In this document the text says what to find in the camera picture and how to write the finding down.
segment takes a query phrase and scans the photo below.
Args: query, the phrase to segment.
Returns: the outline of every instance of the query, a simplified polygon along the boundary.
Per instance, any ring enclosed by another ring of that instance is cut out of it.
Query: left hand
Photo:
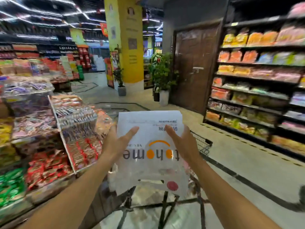
[[[128,143],[138,130],[139,127],[135,126],[131,128],[131,130],[129,130],[124,136],[117,138],[116,126],[112,126],[104,139],[102,155],[105,154],[109,156],[112,162],[115,162],[127,148]]]

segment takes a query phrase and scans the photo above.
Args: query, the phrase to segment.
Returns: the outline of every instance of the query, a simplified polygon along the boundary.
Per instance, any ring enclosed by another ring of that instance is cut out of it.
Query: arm
[[[173,139],[181,157],[199,178],[199,183],[210,200],[225,229],[281,229],[248,199],[224,181],[199,154],[196,139],[185,126],[179,137],[170,126],[166,132]]]
[[[78,229],[104,177],[138,129],[134,127],[125,136],[117,138],[116,129],[112,127],[104,140],[103,153],[96,164],[19,229]]]

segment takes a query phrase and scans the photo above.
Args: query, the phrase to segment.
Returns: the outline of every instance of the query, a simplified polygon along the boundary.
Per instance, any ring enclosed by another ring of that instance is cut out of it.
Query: orange dot
[[[148,159],[153,159],[153,157],[155,156],[155,153],[153,152],[153,150],[150,149],[146,152],[146,156]]]
[[[170,150],[170,149],[166,150],[166,157],[168,159],[172,159],[173,158],[173,151]]]

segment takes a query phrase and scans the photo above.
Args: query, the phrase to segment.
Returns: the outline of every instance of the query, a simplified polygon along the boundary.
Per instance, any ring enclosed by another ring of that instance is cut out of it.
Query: green plant
[[[155,54],[151,58],[148,70],[156,89],[160,91],[170,90],[173,85],[177,85],[179,78],[178,71],[172,70],[173,54]]]
[[[120,69],[120,68],[113,71],[114,80],[118,81],[120,88],[124,87],[122,71],[123,71],[123,69]]]

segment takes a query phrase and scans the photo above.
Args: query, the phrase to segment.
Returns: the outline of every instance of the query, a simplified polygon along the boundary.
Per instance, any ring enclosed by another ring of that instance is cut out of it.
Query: red banner
[[[101,29],[102,29],[103,35],[105,35],[106,37],[108,37],[107,23],[100,23],[100,24],[101,24]]]

